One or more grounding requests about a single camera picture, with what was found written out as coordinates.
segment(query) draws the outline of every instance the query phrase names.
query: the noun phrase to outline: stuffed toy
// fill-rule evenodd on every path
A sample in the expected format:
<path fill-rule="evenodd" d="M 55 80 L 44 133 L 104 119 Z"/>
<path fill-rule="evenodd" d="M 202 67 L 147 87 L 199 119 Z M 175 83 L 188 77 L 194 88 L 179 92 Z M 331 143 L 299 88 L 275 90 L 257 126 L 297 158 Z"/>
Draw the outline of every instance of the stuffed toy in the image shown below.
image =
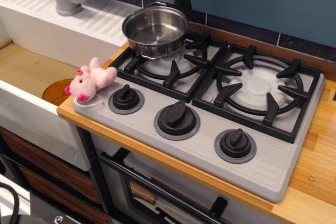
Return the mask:
<path fill-rule="evenodd" d="M 70 86 L 65 87 L 65 92 L 80 102 L 88 102 L 95 97 L 97 91 L 109 86 L 116 77 L 116 68 L 104 69 L 100 66 L 99 59 L 93 57 L 89 66 L 82 66 L 77 70 Z"/>

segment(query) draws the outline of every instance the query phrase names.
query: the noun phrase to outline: stainless steel pot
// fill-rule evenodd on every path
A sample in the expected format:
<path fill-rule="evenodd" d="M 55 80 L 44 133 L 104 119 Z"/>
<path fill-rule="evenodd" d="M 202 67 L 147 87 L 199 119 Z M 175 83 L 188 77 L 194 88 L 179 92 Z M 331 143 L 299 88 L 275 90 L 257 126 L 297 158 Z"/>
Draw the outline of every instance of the stainless steel pot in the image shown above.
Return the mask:
<path fill-rule="evenodd" d="M 167 6 L 151 6 L 127 16 L 122 32 L 134 52 L 157 59 L 183 46 L 188 27 L 188 19 L 180 11 Z"/>

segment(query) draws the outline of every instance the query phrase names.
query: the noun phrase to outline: black knob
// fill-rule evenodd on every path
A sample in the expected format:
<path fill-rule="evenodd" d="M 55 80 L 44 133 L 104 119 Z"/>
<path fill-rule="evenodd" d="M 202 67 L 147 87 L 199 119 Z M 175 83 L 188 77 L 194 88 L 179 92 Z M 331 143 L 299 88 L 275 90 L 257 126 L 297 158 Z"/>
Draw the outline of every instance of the black knob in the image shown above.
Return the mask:
<path fill-rule="evenodd" d="M 187 134 L 196 125 L 194 112 L 183 101 L 165 107 L 157 120 L 163 132 L 174 136 Z"/>
<path fill-rule="evenodd" d="M 139 95 L 128 84 L 115 92 L 113 96 L 113 105 L 119 110 L 130 110 L 137 106 L 139 101 Z"/>
<path fill-rule="evenodd" d="M 251 142 L 242 129 L 224 134 L 219 146 L 227 156 L 233 158 L 245 157 L 251 151 Z"/>

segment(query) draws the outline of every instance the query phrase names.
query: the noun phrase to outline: wooden countertop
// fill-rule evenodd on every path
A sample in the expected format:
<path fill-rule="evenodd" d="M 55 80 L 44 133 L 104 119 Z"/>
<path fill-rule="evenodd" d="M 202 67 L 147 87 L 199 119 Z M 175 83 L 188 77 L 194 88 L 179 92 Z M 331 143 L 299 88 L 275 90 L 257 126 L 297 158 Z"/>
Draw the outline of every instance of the wooden countertop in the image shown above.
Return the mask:
<path fill-rule="evenodd" d="M 213 37 L 226 40 L 230 44 L 253 44 L 260 51 L 283 58 L 300 58 L 302 63 L 320 68 L 326 76 L 326 85 L 282 201 L 265 200 L 172 155 L 80 115 L 73 110 L 72 97 L 58 107 L 59 116 L 283 223 L 336 223 L 336 101 L 333 101 L 336 93 L 336 63 L 198 24 L 191 23 L 190 30 L 197 33 L 210 31 Z M 104 66 L 107 67 L 126 48 L 127 45 L 120 48 Z M 316 178 L 314 182 L 309 179 L 312 175 Z"/>

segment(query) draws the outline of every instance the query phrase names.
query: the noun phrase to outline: wooden cabinet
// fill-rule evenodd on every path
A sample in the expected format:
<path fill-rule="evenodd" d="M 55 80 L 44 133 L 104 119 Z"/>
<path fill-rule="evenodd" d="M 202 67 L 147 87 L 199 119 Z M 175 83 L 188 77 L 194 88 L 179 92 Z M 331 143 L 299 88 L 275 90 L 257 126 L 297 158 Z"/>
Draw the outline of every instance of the wooden cabinet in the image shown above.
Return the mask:
<path fill-rule="evenodd" d="M 33 190 L 93 223 L 109 223 L 87 172 L 0 127 L 3 154 L 14 161 Z"/>

